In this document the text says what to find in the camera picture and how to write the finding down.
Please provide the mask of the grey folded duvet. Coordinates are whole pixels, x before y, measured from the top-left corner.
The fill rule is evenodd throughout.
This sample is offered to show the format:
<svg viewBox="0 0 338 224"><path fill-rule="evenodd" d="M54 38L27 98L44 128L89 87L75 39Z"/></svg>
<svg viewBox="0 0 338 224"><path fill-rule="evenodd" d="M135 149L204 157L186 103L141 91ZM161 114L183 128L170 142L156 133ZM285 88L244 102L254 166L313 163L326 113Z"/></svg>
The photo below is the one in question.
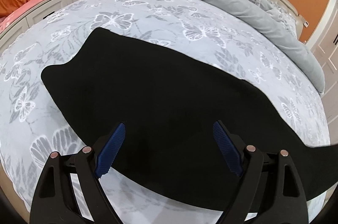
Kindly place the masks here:
<svg viewBox="0 0 338 224"><path fill-rule="evenodd" d="M324 93L325 76L315 56L267 11L249 0L202 1L233 15L263 34L302 70L318 93Z"/></svg>

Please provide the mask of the black pants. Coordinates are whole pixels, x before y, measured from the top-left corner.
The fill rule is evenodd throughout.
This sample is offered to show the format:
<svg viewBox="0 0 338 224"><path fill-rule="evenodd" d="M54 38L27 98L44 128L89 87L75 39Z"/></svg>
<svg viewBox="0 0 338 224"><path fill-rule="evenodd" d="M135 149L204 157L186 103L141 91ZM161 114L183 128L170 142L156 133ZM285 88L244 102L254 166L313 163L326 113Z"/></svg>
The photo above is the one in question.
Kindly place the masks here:
<svg viewBox="0 0 338 224"><path fill-rule="evenodd" d="M124 124L113 168L173 200L229 204L240 175L214 139L216 121L261 151L287 150L308 200L337 182L336 146L306 146L257 87L173 49L96 28L41 79L86 145Z"/></svg>

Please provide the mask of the butterfly print bed sheet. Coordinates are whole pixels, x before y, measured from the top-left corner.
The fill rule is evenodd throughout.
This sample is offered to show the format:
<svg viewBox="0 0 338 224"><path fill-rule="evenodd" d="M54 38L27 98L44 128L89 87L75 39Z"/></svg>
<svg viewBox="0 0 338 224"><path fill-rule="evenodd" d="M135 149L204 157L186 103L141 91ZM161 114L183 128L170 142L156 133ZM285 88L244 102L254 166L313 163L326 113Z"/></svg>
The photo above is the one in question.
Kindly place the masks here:
<svg viewBox="0 0 338 224"><path fill-rule="evenodd" d="M1 163L25 211L48 155L84 145L49 96L41 72L71 60L97 27L245 79L268 96L306 145L330 143L315 84L251 24L201 0L79 0L19 35L1 56Z"/></svg>

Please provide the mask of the white wardrobe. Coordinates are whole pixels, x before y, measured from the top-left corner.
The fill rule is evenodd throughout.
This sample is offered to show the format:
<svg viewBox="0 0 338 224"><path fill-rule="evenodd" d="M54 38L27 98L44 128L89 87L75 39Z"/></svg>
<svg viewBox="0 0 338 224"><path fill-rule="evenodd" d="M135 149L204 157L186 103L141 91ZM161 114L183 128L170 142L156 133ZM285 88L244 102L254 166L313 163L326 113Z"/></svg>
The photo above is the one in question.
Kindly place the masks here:
<svg viewBox="0 0 338 224"><path fill-rule="evenodd" d="M325 74L325 91L321 97L330 141L337 143L337 3L333 5L332 14L323 34L312 47L312 52L321 64Z"/></svg>

